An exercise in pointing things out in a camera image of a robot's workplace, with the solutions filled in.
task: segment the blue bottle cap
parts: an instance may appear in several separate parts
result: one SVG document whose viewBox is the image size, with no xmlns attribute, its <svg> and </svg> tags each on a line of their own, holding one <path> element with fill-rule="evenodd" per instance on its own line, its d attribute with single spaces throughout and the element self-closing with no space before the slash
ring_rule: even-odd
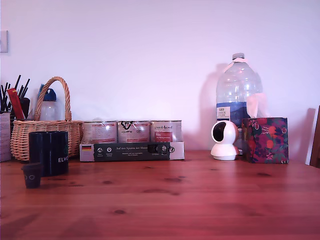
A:
<svg viewBox="0 0 320 240">
<path fill-rule="evenodd" d="M 52 88 L 49 88 L 48 91 L 46 91 L 43 101 L 48 101 L 48 102 L 57 101 L 57 95 Z"/>
</svg>

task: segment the white camera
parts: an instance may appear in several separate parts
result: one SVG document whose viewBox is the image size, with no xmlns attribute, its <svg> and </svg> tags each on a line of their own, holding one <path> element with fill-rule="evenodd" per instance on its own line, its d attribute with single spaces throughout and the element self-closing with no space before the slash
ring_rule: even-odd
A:
<svg viewBox="0 0 320 240">
<path fill-rule="evenodd" d="M 218 160 L 235 160 L 239 150 L 234 146 L 239 131 L 237 126 L 227 120 L 218 121 L 211 129 L 211 137 L 215 145 L 211 155 Z"/>
</svg>

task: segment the basket handle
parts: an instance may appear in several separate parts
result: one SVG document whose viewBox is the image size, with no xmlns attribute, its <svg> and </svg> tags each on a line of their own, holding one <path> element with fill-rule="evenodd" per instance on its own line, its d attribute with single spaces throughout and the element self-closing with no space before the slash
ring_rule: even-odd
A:
<svg viewBox="0 0 320 240">
<path fill-rule="evenodd" d="M 63 86 L 64 97 L 65 97 L 65 112 L 64 112 L 64 116 L 65 116 L 65 120 L 66 121 L 71 121 L 69 88 L 68 88 L 68 85 L 67 85 L 66 81 L 60 76 L 54 76 L 42 88 L 42 91 L 41 91 L 41 93 L 39 95 L 39 98 L 38 98 L 38 102 L 36 103 L 35 116 L 34 116 L 34 120 L 35 121 L 39 121 L 40 120 L 41 105 L 42 105 L 42 102 L 43 102 L 43 100 L 45 98 L 45 94 L 48 91 L 50 85 L 53 84 L 55 81 L 59 81 Z"/>
</svg>

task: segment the light switch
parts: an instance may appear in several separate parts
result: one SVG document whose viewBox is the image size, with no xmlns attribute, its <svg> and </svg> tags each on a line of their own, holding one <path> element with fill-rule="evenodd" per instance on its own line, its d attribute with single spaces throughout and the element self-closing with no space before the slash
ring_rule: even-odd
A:
<svg viewBox="0 0 320 240">
<path fill-rule="evenodd" d="M 8 53 L 8 31 L 0 31 L 0 53 Z"/>
</svg>

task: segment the cardboard box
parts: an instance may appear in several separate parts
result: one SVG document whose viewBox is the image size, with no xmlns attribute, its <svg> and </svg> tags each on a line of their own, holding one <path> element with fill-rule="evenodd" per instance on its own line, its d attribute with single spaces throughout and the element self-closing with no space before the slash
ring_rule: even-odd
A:
<svg viewBox="0 0 320 240">
<path fill-rule="evenodd" d="M 185 159 L 184 142 L 80 144 L 80 162 Z"/>
<path fill-rule="evenodd" d="M 250 163 L 289 163 L 287 118 L 243 119 L 242 142 L 243 153 Z"/>
<path fill-rule="evenodd" d="M 11 159 L 10 113 L 0 111 L 0 162 Z"/>
</svg>

